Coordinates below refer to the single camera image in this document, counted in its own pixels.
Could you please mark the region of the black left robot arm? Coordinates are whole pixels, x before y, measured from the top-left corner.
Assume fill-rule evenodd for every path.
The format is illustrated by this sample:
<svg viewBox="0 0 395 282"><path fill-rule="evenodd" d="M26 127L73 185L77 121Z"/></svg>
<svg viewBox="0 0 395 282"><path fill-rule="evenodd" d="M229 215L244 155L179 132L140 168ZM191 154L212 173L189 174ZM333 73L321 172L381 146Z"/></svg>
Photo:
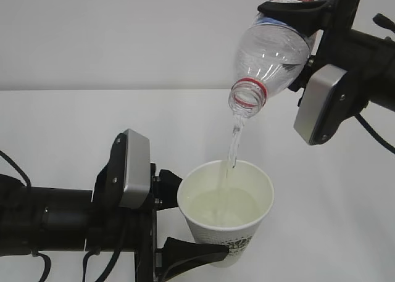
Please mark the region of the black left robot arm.
<svg viewBox="0 0 395 282"><path fill-rule="evenodd" d="M176 208L180 177L157 170L147 137L127 129L115 138L108 163L93 190L32 186L27 175L1 176L1 255L41 257L45 281L49 251L112 256L99 281L105 281L122 252L135 256L136 281L168 281L188 270L225 259L220 244L167 238L157 245L157 212Z"/></svg>

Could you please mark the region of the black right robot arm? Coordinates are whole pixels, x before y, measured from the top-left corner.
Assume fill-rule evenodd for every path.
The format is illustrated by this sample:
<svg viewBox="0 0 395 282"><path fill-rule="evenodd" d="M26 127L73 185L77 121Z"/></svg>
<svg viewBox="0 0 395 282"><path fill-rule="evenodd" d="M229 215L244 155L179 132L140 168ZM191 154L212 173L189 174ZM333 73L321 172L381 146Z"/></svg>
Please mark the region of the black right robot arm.
<svg viewBox="0 0 395 282"><path fill-rule="evenodd" d="M294 129L309 145L327 142L368 102L394 110L394 41L352 29L359 2L265 2L257 8L303 35L323 31L316 54L289 86L304 89Z"/></svg>

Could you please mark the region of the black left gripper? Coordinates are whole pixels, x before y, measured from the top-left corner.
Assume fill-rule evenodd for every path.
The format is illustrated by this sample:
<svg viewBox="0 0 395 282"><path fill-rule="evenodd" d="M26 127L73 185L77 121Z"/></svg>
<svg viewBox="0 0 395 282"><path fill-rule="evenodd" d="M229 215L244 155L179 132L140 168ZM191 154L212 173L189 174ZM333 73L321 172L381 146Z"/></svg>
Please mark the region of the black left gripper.
<svg viewBox="0 0 395 282"><path fill-rule="evenodd" d="M155 163L151 163L150 174L150 191L138 210L136 224L135 281L168 281L194 268L223 261L229 248L221 244L196 244L168 237L163 248L156 251L156 207L157 210L178 207L182 178L170 170L161 170L156 182Z"/></svg>

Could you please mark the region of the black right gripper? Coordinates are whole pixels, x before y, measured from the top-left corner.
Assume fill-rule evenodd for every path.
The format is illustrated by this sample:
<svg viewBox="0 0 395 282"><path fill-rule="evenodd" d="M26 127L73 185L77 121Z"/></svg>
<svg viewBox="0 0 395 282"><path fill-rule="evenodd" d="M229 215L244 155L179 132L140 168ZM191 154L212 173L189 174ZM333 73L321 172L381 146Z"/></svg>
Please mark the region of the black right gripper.
<svg viewBox="0 0 395 282"><path fill-rule="evenodd" d="M309 2L264 2L257 10L285 23L299 33L312 36L324 30L315 57L310 57L298 77L288 86L292 92L305 88L313 69L332 64L343 69L362 65L361 48L352 39L352 25L360 0L318 0Z"/></svg>

